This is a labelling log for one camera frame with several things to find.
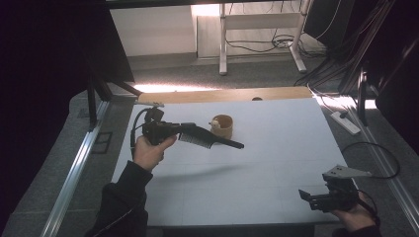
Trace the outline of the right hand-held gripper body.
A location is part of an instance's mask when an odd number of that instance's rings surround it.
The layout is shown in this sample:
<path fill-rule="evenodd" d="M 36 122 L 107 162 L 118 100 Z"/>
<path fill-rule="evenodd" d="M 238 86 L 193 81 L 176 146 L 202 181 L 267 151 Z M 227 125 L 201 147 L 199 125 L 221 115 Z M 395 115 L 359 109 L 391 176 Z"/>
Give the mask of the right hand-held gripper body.
<path fill-rule="evenodd" d="M 371 176 L 371 172 L 336 165 L 331 170 L 322 174 L 329 193 L 309 196 L 310 208 L 323 212 L 330 212 L 336 209 L 344 211 L 352 209 L 359 199 L 357 187 L 353 179 L 360 177 L 370 178 Z"/>

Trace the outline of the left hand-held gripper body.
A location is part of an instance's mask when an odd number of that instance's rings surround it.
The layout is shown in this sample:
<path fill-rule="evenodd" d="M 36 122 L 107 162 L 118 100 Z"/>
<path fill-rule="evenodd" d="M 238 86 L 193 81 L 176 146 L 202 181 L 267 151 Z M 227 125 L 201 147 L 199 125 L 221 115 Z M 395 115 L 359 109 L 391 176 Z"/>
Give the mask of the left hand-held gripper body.
<path fill-rule="evenodd" d="M 179 123 L 163 121 L 163 116 L 164 112 L 158 107 L 141 110 L 134 119 L 133 133 L 136 133 L 141 128 L 142 135 L 152 145 L 158 145 L 166 138 L 181 132 L 181 125 Z"/>

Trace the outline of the black comb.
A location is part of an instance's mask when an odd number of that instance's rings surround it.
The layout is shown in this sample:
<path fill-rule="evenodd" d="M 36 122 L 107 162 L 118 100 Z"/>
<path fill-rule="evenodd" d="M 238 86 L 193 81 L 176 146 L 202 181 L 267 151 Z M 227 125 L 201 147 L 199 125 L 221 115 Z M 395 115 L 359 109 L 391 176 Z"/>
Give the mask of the black comb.
<path fill-rule="evenodd" d="M 240 142 L 217 136 L 199 126 L 184 127 L 179 135 L 179 139 L 207 149 L 211 149 L 215 143 L 220 143 L 237 149 L 244 148 L 244 145 Z"/>

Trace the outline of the wooden cup with duck figure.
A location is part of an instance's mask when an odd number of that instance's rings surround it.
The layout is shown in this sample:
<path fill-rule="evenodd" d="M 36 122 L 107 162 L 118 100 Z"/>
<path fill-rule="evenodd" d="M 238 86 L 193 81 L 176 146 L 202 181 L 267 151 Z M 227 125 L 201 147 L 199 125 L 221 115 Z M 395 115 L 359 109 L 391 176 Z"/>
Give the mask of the wooden cup with duck figure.
<path fill-rule="evenodd" d="M 232 137 L 233 119 L 228 115 L 217 115 L 209 122 L 210 131 L 222 138 L 230 139 Z"/>

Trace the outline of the person's right hand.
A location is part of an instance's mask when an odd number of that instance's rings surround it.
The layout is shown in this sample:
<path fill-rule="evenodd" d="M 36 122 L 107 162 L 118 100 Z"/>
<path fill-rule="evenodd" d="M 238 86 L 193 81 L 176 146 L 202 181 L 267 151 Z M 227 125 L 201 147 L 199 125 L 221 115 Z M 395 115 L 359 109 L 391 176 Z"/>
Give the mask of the person's right hand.
<path fill-rule="evenodd" d="M 372 215 L 359 204 L 348 211 L 332 210 L 331 213 L 340 220 L 349 232 L 376 225 Z"/>

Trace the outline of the person's left hand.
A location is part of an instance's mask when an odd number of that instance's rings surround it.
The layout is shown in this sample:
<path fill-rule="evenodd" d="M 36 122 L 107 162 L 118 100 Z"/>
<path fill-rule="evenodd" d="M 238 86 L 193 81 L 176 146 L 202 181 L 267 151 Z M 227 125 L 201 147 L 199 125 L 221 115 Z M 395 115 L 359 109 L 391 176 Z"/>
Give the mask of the person's left hand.
<path fill-rule="evenodd" d="M 163 159 L 164 152 L 172 146 L 177 140 L 177 136 L 173 135 L 166 138 L 158 145 L 152 145 L 144 136 L 140 136 L 134 146 L 133 162 L 151 172 Z"/>

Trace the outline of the white table mat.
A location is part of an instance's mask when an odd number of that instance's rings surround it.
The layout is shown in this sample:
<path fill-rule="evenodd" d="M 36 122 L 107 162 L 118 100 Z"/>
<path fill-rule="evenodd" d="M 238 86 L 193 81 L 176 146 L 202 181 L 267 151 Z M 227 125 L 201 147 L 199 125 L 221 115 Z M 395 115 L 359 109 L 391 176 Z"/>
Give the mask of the white table mat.
<path fill-rule="evenodd" d="M 208 127 L 233 119 L 236 149 L 178 141 L 164 153 L 146 187 L 153 227 L 333 222 L 299 196 L 326 193 L 324 172 L 345 162 L 313 98 L 168 104 L 164 120 Z"/>

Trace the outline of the black metal stand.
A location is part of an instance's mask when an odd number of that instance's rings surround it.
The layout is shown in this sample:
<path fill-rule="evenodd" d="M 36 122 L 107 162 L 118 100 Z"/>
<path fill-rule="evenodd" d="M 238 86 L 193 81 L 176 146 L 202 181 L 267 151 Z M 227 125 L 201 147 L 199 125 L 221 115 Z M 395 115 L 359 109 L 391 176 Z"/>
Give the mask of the black metal stand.
<path fill-rule="evenodd" d="M 103 102 L 109 102 L 114 96 L 110 89 L 109 83 L 112 83 L 129 93 L 140 96 L 141 91 L 135 89 L 127 82 L 113 78 L 107 74 L 101 75 L 100 73 L 92 71 L 87 80 L 87 96 L 88 96 L 88 112 L 89 112 L 89 130 L 92 131 L 98 124 L 98 113 L 96 109 L 96 95 L 99 95 Z"/>
<path fill-rule="evenodd" d="M 366 97 L 367 97 L 367 85 L 368 85 L 368 68 L 363 66 L 360 70 L 358 78 L 358 102 L 357 102 L 357 114 L 359 120 L 364 126 L 368 125 L 366 117 Z"/>

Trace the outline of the white power strip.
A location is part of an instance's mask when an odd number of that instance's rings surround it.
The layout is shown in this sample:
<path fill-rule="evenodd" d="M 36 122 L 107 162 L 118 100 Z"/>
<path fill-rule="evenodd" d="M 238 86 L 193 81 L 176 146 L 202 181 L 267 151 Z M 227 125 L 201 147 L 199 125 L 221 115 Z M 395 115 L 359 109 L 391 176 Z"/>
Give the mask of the white power strip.
<path fill-rule="evenodd" d="M 331 117 L 352 135 L 356 135 L 361 132 L 361 130 L 356 125 L 347 119 L 345 114 L 335 112 L 331 115 Z"/>

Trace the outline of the white panel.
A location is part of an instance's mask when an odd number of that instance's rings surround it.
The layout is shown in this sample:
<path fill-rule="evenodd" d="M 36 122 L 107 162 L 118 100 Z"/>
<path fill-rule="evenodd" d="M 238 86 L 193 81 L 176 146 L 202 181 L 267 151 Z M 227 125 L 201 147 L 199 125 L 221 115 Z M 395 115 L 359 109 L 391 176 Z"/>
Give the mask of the white panel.
<path fill-rule="evenodd" d="M 127 56 L 196 51 L 190 6 L 119 9 L 111 15 Z"/>

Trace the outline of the aluminium rail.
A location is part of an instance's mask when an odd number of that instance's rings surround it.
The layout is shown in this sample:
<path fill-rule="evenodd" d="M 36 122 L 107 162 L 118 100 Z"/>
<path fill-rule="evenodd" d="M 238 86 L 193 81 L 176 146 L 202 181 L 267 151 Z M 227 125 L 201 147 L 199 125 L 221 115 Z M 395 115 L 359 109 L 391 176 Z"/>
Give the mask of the aluminium rail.
<path fill-rule="evenodd" d="M 348 111 L 354 124 L 360 128 L 363 138 L 366 142 L 370 142 L 372 144 L 371 149 L 373 158 L 379 170 L 385 175 L 393 174 L 395 169 L 390 164 L 391 155 L 377 146 L 378 140 L 373 135 L 371 129 L 368 126 L 365 126 L 358 118 L 356 108 L 354 106 L 350 106 Z M 399 177 L 388 179 L 387 183 L 405 214 L 410 226 L 415 232 L 415 237 L 419 237 L 419 204 L 414 200 L 412 194 L 407 190 Z"/>
<path fill-rule="evenodd" d="M 67 208 L 77 188 L 86 161 L 101 129 L 109 102 L 101 102 L 96 112 L 98 121 L 86 133 L 61 187 L 40 237 L 56 237 Z"/>

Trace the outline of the white desk frame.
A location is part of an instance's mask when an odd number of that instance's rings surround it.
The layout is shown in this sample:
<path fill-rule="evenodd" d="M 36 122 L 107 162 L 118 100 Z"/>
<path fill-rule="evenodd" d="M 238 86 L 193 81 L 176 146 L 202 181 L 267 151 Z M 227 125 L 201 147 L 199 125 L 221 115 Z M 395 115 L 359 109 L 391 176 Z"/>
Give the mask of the white desk frame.
<path fill-rule="evenodd" d="M 220 49 L 219 74 L 227 74 L 226 33 L 229 30 L 264 30 L 264 29 L 294 29 L 293 40 L 287 44 L 294 63 L 300 73 L 306 72 L 306 67 L 298 52 L 298 43 L 303 31 L 306 17 L 312 0 L 303 0 L 298 12 L 275 14 L 227 15 L 225 4 L 219 5 L 220 17 Z"/>

